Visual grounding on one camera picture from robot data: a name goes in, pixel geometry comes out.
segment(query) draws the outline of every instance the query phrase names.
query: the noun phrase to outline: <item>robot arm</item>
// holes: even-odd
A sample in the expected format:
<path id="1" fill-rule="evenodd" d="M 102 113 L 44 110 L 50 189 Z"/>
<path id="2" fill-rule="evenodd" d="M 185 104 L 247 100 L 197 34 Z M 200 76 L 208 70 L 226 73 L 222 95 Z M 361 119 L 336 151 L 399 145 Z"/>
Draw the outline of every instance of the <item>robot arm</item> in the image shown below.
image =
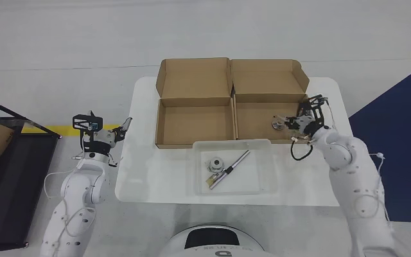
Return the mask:
<path id="1" fill-rule="evenodd" d="M 42 257 L 83 256 L 94 228 L 95 204 L 105 200 L 103 193 L 109 186 L 106 171 L 115 166 L 109 164 L 109 151 L 124 139 L 131 119 L 113 130 L 103 130 L 103 119 L 92 112 L 73 118 L 73 127 L 80 129 L 83 155 L 73 158 L 80 161 L 64 179 L 62 201 L 54 209 L 44 233 Z"/>
<path id="2" fill-rule="evenodd" d="M 341 136 L 324 125 L 322 113 L 315 111 L 324 102 L 327 98 L 321 95 L 308 98 L 301 105 L 300 116 L 282 120 L 289 129 L 310 139 L 311 147 L 324 155 L 333 192 L 349 226 L 351 256 L 366 257 L 367 251 L 399 256 L 386 217 L 384 187 L 367 146 L 358 138 Z"/>

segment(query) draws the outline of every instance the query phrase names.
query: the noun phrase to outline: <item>floor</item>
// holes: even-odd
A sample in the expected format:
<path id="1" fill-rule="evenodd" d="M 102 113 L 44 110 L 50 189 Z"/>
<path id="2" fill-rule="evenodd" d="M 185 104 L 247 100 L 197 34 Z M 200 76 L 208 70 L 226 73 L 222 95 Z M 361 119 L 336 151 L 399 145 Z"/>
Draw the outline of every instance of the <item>floor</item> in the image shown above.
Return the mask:
<path id="1" fill-rule="evenodd" d="M 294 58 L 308 76 L 340 86 L 348 115 L 410 74 L 411 2 L 273 0 L 0 0 L 0 103 L 44 125 L 69 125 L 92 109 L 105 123 L 128 115 L 135 82 L 164 58 Z M 122 145 L 114 151 L 119 157 Z M 79 140 L 58 144 L 51 172 L 76 163 Z M 116 171 L 110 173 L 116 180 Z M 63 176 L 50 178 L 57 192 Z M 97 207 L 85 256 L 156 256 L 176 232 L 218 222 L 278 256 L 347 256 L 339 208 L 126 204 Z M 44 194 L 28 249 L 36 256 L 57 200 Z M 411 225 L 394 223 L 411 243 Z"/>

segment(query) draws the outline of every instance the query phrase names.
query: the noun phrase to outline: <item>transparent container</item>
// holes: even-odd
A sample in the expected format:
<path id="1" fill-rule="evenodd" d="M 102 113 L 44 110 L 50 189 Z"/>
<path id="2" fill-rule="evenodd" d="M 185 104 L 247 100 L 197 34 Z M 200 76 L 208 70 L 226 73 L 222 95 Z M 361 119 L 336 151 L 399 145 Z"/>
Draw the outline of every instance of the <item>transparent container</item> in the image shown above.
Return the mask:
<path id="1" fill-rule="evenodd" d="M 210 190 L 206 183 L 213 174 L 208 169 L 210 160 L 219 157 L 223 159 L 224 168 L 228 168 L 247 150 L 250 150 L 248 156 Z M 193 145 L 193 152 L 197 195 L 259 194 L 277 190 L 277 174 L 268 139 L 197 141 Z"/>

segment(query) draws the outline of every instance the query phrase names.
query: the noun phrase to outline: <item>white table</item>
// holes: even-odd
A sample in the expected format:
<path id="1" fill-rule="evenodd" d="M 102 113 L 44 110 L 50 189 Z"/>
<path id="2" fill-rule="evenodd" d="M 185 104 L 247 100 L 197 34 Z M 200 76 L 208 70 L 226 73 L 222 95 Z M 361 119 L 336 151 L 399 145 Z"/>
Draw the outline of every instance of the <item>white table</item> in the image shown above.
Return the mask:
<path id="1" fill-rule="evenodd" d="M 193 185 L 192 149 L 160 150 L 154 145 L 159 95 L 154 77 L 136 82 L 130 116 L 132 124 L 125 138 L 116 183 L 116 196 L 123 202 L 180 204 L 253 204 L 289 206 L 338 206 L 328 178 L 329 167 L 320 152 L 294 161 L 290 145 L 272 145 L 278 190 L 273 194 L 198 196 Z M 330 78 L 310 78 L 308 96 L 329 98 L 339 133 L 352 136 L 347 113 L 337 83 Z M 331 115 L 322 108 L 326 124 Z M 303 155 L 306 145 L 296 145 Z"/>

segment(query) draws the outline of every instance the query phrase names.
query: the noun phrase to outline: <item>small metal part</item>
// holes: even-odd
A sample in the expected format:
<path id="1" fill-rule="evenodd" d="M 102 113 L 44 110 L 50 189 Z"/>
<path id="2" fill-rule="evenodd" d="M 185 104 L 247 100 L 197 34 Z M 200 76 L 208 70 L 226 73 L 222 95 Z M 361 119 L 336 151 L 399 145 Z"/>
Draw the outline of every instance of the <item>small metal part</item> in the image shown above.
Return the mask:
<path id="1" fill-rule="evenodd" d="M 272 127 L 275 130 L 283 130 L 284 129 L 284 121 L 282 119 L 279 119 L 277 116 L 274 116 L 272 120 Z"/>
<path id="2" fill-rule="evenodd" d="M 220 183 L 227 175 L 229 175 L 232 172 L 232 170 L 238 165 L 238 163 L 240 163 L 249 153 L 250 150 L 245 151 L 245 153 L 241 155 L 240 158 L 238 158 L 237 161 L 235 161 L 230 167 L 223 170 L 223 172 L 214 174 L 213 176 L 208 178 L 207 183 L 210 189 L 212 190 L 213 188 L 215 188 L 216 185 Z"/>
<path id="3" fill-rule="evenodd" d="M 224 162 L 219 157 L 214 157 L 208 164 L 208 170 L 213 173 L 219 173 L 224 170 Z"/>

